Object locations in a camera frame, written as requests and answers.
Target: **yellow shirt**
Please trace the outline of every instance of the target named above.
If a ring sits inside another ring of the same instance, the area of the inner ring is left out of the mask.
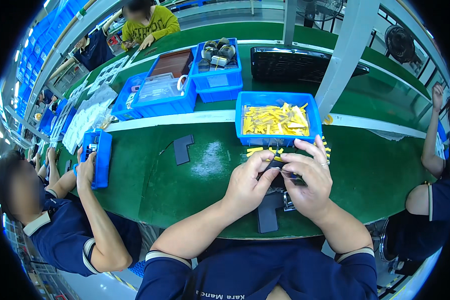
[[[125,22],[122,28],[122,40],[135,40],[138,44],[142,44],[149,34],[152,34],[155,40],[158,40],[170,33],[179,31],[180,25],[177,17],[165,6],[156,5],[147,26],[134,21]]]

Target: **blue wristband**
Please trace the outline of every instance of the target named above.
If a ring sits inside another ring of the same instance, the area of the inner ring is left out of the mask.
[[[73,174],[75,174],[75,176],[77,176],[77,166],[78,164],[73,165]]]

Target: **cable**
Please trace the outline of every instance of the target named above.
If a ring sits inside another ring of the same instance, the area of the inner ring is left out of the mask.
[[[172,145],[174,141],[171,141],[166,147],[165,149],[163,149],[162,151],[160,151],[160,153],[158,153],[158,155],[161,155],[170,145]]]

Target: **shirt collar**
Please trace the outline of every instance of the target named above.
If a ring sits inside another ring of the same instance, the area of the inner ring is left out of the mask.
[[[34,234],[40,227],[42,227],[45,224],[50,223],[50,216],[48,215],[48,212],[43,213],[41,216],[39,216],[38,218],[34,219],[33,221],[31,221],[30,223],[28,223],[28,225],[26,225],[23,228],[23,232],[27,235],[27,236],[31,236],[32,234]]]
[[[82,51],[85,50],[85,47],[87,47],[88,45],[90,45],[90,38],[87,38],[87,43],[85,44],[85,46],[83,48],[80,48],[80,53],[82,53]]]

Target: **white metal pole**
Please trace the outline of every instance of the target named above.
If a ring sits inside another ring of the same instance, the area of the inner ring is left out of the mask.
[[[285,0],[285,17],[283,19],[283,44],[292,45],[297,18],[297,0]]]
[[[379,5],[379,0],[349,0],[347,3],[330,64],[315,95],[322,121],[334,107],[359,63],[377,19]]]

